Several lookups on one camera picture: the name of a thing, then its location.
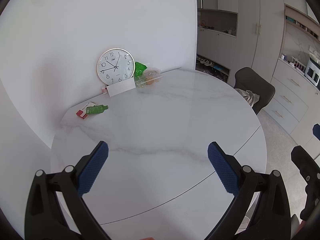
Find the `green plastic bag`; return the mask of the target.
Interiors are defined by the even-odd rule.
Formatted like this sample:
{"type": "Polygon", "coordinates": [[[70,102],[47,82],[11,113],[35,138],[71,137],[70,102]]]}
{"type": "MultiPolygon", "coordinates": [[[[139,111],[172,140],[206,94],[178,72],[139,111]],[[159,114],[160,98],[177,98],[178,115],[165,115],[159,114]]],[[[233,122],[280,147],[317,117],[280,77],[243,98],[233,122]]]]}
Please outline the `green plastic bag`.
{"type": "Polygon", "coordinates": [[[135,72],[134,72],[134,78],[135,81],[140,79],[140,77],[143,75],[143,72],[147,69],[147,66],[140,63],[140,62],[135,62],[135,72]]]}

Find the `beige cloth on chair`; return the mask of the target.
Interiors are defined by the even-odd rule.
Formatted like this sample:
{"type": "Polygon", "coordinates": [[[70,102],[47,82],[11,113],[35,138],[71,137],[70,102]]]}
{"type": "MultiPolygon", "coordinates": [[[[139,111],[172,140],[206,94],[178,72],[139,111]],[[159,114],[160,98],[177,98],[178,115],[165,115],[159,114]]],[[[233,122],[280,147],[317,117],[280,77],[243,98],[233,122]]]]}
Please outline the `beige cloth on chair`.
{"type": "Polygon", "coordinates": [[[250,90],[242,90],[240,88],[236,88],[235,90],[247,101],[251,107],[253,107],[253,105],[260,99],[258,94],[255,94],[250,90]]]}

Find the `clear bag with snack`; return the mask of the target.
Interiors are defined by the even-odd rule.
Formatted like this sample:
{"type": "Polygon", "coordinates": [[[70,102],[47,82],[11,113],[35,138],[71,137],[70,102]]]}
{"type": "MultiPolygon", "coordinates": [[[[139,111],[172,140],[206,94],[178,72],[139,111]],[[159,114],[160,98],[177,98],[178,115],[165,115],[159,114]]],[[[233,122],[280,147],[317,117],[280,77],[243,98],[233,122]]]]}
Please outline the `clear bag with snack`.
{"type": "Polygon", "coordinates": [[[162,78],[161,71],[157,68],[146,68],[144,72],[135,79],[137,87],[144,87],[158,82],[162,78]]]}

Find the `dark grey chair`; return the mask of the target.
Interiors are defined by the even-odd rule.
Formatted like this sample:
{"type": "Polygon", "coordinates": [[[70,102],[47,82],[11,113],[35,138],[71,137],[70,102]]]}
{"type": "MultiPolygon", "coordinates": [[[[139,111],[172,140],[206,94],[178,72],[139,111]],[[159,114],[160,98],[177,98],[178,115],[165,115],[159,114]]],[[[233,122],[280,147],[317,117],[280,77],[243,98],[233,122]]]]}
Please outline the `dark grey chair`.
{"type": "Polygon", "coordinates": [[[259,96],[259,100],[250,103],[255,114],[258,114],[269,104],[276,92],[273,85],[249,67],[244,67],[236,72],[234,89],[240,89],[244,92],[250,91],[252,95],[259,96]]]}

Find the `small pink box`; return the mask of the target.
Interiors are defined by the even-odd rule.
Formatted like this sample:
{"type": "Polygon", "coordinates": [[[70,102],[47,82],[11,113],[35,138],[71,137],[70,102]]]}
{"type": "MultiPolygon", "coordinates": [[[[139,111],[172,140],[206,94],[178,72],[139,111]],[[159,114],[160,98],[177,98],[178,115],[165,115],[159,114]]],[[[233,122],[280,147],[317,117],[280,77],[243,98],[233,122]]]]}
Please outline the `small pink box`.
{"type": "Polygon", "coordinates": [[[106,86],[102,86],[101,87],[101,91],[102,91],[103,94],[107,94],[108,93],[106,86]]]}

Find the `white card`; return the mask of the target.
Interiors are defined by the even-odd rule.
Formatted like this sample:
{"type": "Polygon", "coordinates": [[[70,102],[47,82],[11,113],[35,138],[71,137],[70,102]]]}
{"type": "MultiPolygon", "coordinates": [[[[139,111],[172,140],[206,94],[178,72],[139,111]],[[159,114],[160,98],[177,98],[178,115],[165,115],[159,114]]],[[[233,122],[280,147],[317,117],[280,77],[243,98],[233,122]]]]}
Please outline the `white card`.
{"type": "Polygon", "coordinates": [[[107,91],[110,97],[135,89],[136,84],[134,78],[126,79],[118,83],[107,86],[107,91]]]}

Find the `white tall cupboard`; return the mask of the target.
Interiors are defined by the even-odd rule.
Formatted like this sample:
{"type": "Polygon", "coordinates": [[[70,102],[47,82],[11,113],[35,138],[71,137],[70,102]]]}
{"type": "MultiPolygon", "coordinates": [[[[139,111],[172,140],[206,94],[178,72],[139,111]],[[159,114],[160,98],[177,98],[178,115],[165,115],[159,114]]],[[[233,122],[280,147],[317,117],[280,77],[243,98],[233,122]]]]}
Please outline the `white tall cupboard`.
{"type": "Polygon", "coordinates": [[[284,0],[197,0],[197,55],[216,63],[225,81],[252,68],[270,82],[284,31],[284,0]]]}

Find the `white drawer cabinet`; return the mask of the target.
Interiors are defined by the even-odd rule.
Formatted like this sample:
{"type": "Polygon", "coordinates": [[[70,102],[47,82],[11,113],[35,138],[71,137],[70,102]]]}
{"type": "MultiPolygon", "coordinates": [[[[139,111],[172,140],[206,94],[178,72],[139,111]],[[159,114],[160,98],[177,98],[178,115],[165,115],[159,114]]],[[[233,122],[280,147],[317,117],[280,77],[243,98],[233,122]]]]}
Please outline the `white drawer cabinet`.
{"type": "Polygon", "coordinates": [[[299,70],[282,59],[277,60],[271,84],[276,92],[264,111],[316,158],[319,155],[319,140],[312,129],[319,124],[319,90],[299,70]]]}

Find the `small red box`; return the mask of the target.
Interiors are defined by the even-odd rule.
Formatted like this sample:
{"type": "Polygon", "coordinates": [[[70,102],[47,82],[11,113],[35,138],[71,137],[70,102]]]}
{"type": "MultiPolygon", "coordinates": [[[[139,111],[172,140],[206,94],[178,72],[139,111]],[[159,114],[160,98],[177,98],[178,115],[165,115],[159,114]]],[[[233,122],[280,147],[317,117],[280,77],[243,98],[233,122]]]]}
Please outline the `small red box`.
{"type": "Polygon", "coordinates": [[[77,112],[76,112],[76,116],[81,118],[81,119],[85,119],[87,117],[87,107],[93,107],[96,106],[96,103],[93,102],[87,102],[85,105],[83,105],[77,112]]]}

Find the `white round wall clock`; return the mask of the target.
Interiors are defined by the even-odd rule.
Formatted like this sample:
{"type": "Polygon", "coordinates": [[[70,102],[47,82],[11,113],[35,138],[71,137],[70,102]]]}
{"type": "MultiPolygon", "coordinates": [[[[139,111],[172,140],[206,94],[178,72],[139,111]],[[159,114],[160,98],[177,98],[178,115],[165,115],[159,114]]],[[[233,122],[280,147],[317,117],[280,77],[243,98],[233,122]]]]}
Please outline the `white round wall clock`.
{"type": "Polygon", "coordinates": [[[97,62],[97,75],[107,86],[134,76],[135,60],[125,49],[112,48],[104,52],[97,62]]]}

